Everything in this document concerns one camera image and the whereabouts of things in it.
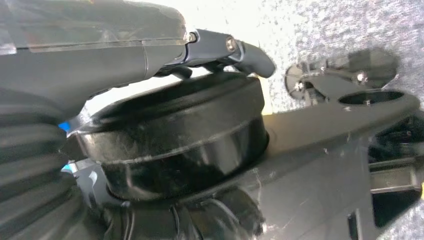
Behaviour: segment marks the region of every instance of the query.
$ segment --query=clear plastic cover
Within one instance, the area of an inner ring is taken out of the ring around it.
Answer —
[[[9,35],[9,31],[4,24],[0,23],[0,56],[15,53],[16,46]]]
[[[8,27],[18,28],[25,38],[15,47],[32,52],[184,45],[189,39],[183,16],[167,6],[125,0],[5,2],[13,18]],[[0,44],[6,46],[10,36],[2,24]]]

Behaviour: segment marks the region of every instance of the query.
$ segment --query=round hole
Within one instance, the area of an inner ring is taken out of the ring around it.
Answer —
[[[344,96],[338,101],[347,105],[371,106],[373,104],[396,100],[403,95],[404,94],[402,92],[398,91],[363,91]]]

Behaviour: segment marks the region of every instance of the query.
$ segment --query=round black filter housing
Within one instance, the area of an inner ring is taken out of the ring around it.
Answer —
[[[89,157],[110,191],[156,200],[210,187],[264,151],[260,81],[220,72],[119,102],[82,128]]]

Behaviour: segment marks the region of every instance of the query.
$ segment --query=screw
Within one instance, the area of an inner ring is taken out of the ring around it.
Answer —
[[[368,81],[367,74],[364,71],[358,72],[358,74],[356,75],[356,79],[360,83],[366,83]]]
[[[237,42],[234,39],[234,37],[232,36],[227,37],[225,40],[225,46],[226,46],[226,49],[230,52],[233,52],[234,50],[236,50]]]
[[[188,36],[188,41],[190,43],[194,43],[198,40],[198,37],[196,36],[196,34],[194,32],[190,32],[190,36]]]
[[[298,92],[302,92],[304,89],[305,89],[304,83],[301,81],[297,81],[296,84],[294,85],[294,90]]]

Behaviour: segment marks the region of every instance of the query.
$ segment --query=ribbed black hose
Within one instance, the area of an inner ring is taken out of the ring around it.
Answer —
[[[61,112],[42,98],[0,88],[0,239],[91,240],[91,218],[68,159]]]

